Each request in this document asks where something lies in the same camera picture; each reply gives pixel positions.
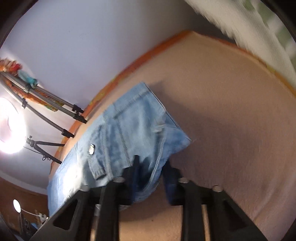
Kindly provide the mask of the light blue denim pants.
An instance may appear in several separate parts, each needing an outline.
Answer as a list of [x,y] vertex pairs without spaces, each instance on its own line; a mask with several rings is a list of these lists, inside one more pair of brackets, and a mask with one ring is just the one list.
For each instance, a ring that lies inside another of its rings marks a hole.
[[105,186],[139,156],[136,202],[156,189],[169,157],[190,138],[145,83],[111,104],[69,151],[48,183],[48,210],[54,214],[81,187]]

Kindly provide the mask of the white desk lamp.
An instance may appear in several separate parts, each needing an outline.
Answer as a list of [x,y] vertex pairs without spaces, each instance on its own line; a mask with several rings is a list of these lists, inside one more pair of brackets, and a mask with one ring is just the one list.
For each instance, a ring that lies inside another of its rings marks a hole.
[[15,209],[15,211],[17,213],[24,212],[24,213],[27,213],[29,215],[35,216],[40,220],[41,223],[44,223],[45,221],[48,220],[48,216],[46,216],[46,214],[42,214],[42,213],[36,214],[36,213],[32,213],[32,212],[24,210],[23,208],[21,208],[20,203],[16,199],[13,200],[13,207],[14,207],[14,209]]

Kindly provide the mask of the grey metal tripod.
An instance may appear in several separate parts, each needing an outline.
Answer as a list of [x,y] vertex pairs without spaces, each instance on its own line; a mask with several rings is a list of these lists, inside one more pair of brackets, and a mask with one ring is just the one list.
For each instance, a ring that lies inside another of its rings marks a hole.
[[50,126],[60,131],[61,135],[64,137],[72,138],[74,137],[74,134],[45,117],[32,105],[30,105],[30,103],[42,105],[53,112],[60,111],[80,123],[87,123],[87,120],[82,115],[84,113],[83,109],[75,104],[71,104],[61,99],[39,86],[32,88],[16,75],[2,71],[1,85],[16,101],[21,104],[23,108],[27,108],[32,113],[36,114]]

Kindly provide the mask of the white green patterned pillow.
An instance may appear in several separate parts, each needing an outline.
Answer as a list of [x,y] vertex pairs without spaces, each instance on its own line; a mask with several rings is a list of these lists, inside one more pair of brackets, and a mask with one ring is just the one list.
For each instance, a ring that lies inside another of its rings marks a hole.
[[262,1],[187,1],[236,44],[262,59],[295,87],[295,39]]

